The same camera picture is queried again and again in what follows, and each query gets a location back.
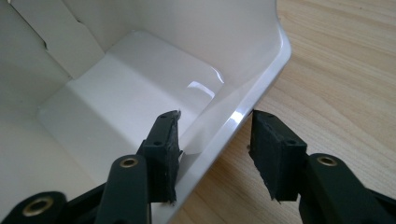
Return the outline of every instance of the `wooden table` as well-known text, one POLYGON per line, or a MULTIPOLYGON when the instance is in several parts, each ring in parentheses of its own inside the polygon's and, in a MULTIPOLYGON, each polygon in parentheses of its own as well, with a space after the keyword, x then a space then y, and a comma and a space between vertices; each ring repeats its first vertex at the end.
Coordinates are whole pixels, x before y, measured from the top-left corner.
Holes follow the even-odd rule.
MULTIPOLYGON (((396 198, 396 1, 277 0, 293 53, 256 109, 277 115, 308 154, 342 159, 361 182, 396 198)), ((301 223, 272 202, 248 156, 250 120, 174 223, 301 223)))

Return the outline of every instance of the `black plastic bracket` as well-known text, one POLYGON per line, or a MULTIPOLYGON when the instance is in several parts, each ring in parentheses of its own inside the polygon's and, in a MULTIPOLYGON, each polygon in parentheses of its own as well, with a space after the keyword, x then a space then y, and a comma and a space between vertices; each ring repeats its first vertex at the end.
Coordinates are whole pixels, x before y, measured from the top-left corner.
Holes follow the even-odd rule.
POLYGON ((296 201, 304 224, 396 223, 396 202, 366 189, 338 158, 308 156, 306 143, 276 116, 253 111, 250 157, 271 197, 296 201))
POLYGON ((19 203, 3 224, 147 224, 150 203, 177 196, 179 111, 161 114, 136 155, 120 157, 105 184, 67 202, 61 192, 42 192, 19 203))

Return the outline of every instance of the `white plastic tray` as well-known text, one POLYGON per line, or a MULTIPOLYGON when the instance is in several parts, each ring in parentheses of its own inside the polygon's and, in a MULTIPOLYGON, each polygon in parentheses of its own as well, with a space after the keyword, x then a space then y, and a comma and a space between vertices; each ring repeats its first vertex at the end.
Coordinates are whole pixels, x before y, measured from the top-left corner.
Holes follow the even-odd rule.
POLYGON ((177 203, 152 205, 167 222, 290 57, 275 0, 13 0, 0 30, 0 218, 102 184, 179 109, 177 203))

